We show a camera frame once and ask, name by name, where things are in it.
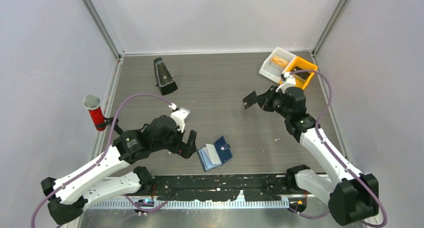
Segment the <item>grey credit card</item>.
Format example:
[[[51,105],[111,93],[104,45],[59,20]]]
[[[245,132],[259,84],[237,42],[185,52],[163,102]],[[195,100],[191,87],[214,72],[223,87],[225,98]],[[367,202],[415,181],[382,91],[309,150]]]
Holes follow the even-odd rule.
[[[245,98],[242,99],[244,109],[247,110],[253,105],[257,104],[258,97],[256,91],[251,92],[249,95],[247,95]]]

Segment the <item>blue leather card holder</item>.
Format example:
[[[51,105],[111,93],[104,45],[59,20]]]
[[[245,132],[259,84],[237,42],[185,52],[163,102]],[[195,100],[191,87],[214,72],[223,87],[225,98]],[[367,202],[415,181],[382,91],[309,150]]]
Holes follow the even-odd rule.
[[[221,136],[213,144],[196,151],[204,172],[219,167],[233,158],[231,146],[224,136]]]

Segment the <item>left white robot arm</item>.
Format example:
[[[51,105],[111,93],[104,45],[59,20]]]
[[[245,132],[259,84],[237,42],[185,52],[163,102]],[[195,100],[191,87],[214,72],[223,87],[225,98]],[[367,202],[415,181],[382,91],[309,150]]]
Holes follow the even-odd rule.
[[[104,179],[160,150],[190,158],[197,150],[197,132],[191,130],[188,140],[183,142],[184,127],[184,121],[177,122],[174,117],[161,115],[140,129],[124,131],[107,150],[73,173],[60,179],[47,177],[42,180],[41,187],[52,219],[60,226],[109,198],[134,193],[148,195],[155,181],[146,167],[137,166],[121,177]]]

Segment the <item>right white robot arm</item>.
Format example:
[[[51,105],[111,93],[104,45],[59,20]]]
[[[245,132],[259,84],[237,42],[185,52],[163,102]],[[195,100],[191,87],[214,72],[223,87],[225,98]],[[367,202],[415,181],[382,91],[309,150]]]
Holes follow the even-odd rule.
[[[253,100],[266,112],[284,118],[285,127],[295,140],[318,161],[328,179],[304,165],[287,171],[285,186],[291,193],[306,190],[327,205],[333,219],[346,226],[379,214],[379,183],[373,174],[355,168],[327,139],[313,116],[307,113],[304,91],[289,87],[284,92],[271,86]]]

